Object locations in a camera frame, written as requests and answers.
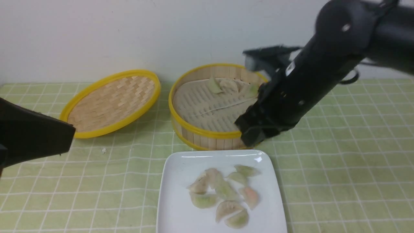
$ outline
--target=white wall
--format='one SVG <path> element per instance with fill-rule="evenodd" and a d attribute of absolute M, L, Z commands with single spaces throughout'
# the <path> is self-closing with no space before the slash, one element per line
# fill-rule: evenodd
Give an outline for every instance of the white wall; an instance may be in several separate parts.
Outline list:
<path fill-rule="evenodd" d="M 304 45 L 326 2 L 0 0 L 0 76 L 8 82 L 92 82 L 142 68 L 173 81 L 207 63 L 243 64 L 244 49 Z"/>

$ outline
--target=screw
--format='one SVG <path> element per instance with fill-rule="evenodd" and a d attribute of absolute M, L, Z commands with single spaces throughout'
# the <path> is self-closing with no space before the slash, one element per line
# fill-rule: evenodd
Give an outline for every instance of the screw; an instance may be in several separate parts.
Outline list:
<path fill-rule="evenodd" d="M 345 25 L 342 27 L 342 31 L 343 31 L 343 32 L 346 32 L 346 31 L 348 31 L 350 28 L 351 28 L 351 25 L 350 25 L 350 24 L 345 24 Z"/>

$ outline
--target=yellow rim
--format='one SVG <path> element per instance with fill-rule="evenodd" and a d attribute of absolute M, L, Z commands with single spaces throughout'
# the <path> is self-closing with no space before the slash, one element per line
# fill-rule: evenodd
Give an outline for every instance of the yellow rim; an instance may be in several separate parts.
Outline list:
<path fill-rule="evenodd" d="M 134 120 L 138 119 L 145 112 L 147 112 L 152 105 L 154 105 L 155 101 L 157 100 L 161 92 L 161 84 L 159 82 L 157 75 L 148 70 L 128 70 L 128 71 L 113 74 L 111 76 L 103 78 L 99 80 L 98 82 L 91 84 L 90 86 L 82 90 L 81 92 L 79 92 L 79 94 L 73 97 L 73 99 L 71 99 L 69 103 L 64 107 L 62 113 L 60 114 L 60 120 L 67 122 L 67 118 L 69 117 L 69 114 L 72 111 L 72 109 L 75 107 L 75 105 L 78 104 L 80 100 L 82 100 L 85 96 L 87 96 L 92 91 L 110 82 L 113 82 L 115 80 L 126 78 L 126 77 L 131 77 L 131 76 L 147 77 L 154 82 L 155 84 L 154 95 L 148 100 L 148 102 L 141 109 L 139 109 L 138 111 L 134 112 L 133 114 L 129 115 L 128 117 L 124 118 L 123 120 L 115 124 L 109 125 L 107 127 L 104 127 L 98 130 L 90 131 L 90 132 L 76 132 L 74 136 L 75 138 L 93 138 L 93 137 L 98 137 L 98 136 L 105 135 L 107 133 L 114 132 L 132 123 Z"/>
<path fill-rule="evenodd" d="M 173 90 L 175 89 L 177 83 L 180 82 L 181 79 L 183 79 L 187 74 L 194 72 L 196 70 L 205 68 L 205 67 L 210 67 L 210 66 L 233 66 L 233 67 L 238 67 L 241 69 L 246 69 L 244 66 L 241 65 L 236 65 L 236 64 L 228 64 L 228 63 L 215 63 L 215 64 L 209 64 L 209 65 L 204 65 L 204 66 L 199 66 L 197 68 L 194 68 L 188 72 L 186 72 L 185 74 L 183 74 L 173 85 L 173 87 L 170 90 L 170 94 L 168 95 L 168 106 L 170 108 L 170 112 L 171 115 L 174 117 L 174 119 L 182 126 L 184 127 L 186 130 L 199 134 L 201 136 L 204 137 L 209 137 L 209 138 L 216 138 L 216 139 L 227 139 L 227 138 L 239 138 L 241 137 L 241 132 L 240 131 L 233 131 L 233 132 L 215 132 L 215 131 L 210 131 L 210 130 L 205 130 L 205 129 L 200 129 L 197 128 L 191 124 L 189 124 L 188 122 L 184 121 L 184 119 L 182 119 L 178 113 L 175 111 L 174 107 L 173 107 L 173 100 L 172 100 L 172 95 L 173 95 Z M 263 79 L 264 82 L 267 83 L 267 79 L 259 74 L 256 73 L 256 75 L 258 75 L 261 79 Z"/>
<path fill-rule="evenodd" d="M 174 132 L 176 133 L 176 135 L 178 136 L 179 139 L 181 139 L 181 141 L 183 141 L 185 144 L 187 144 L 189 147 L 196 149 L 196 150 L 209 150 L 208 148 L 204 148 L 198 145 L 195 145 L 194 143 L 190 142 L 189 140 L 185 139 L 183 136 L 181 136 L 178 133 L 177 128 L 175 127 L 174 123 L 173 123 L 173 129 Z M 252 149 L 252 148 L 247 148 L 247 147 L 242 147 L 242 148 L 238 148 L 237 150 L 244 150 L 244 149 Z"/>

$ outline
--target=white label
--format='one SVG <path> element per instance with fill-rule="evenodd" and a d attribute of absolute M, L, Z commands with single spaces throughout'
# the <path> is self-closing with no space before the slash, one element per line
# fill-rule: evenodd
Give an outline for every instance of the white label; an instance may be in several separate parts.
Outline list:
<path fill-rule="evenodd" d="M 292 61 L 290 65 L 286 68 L 286 77 L 290 75 L 290 73 L 295 69 L 295 62 Z"/>

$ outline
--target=green checkered tablecloth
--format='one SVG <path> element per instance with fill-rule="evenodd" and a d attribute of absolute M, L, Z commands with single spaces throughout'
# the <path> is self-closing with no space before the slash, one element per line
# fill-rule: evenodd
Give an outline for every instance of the green checkered tablecloth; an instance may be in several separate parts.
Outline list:
<path fill-rule="evenodd" d="M 12 83 L 0 97 L 58 117 L 87 85 Z M 127 127 L 5 169 L 0 232 L 154 233 L 165 160 L 191 150 L 171 127 L 171 85 L 162 83 L 157 103 Z M 338 86 L 296 128 L 257 149 L 272 159 L 289 232 L 413 231 L 412 80 Z"/>

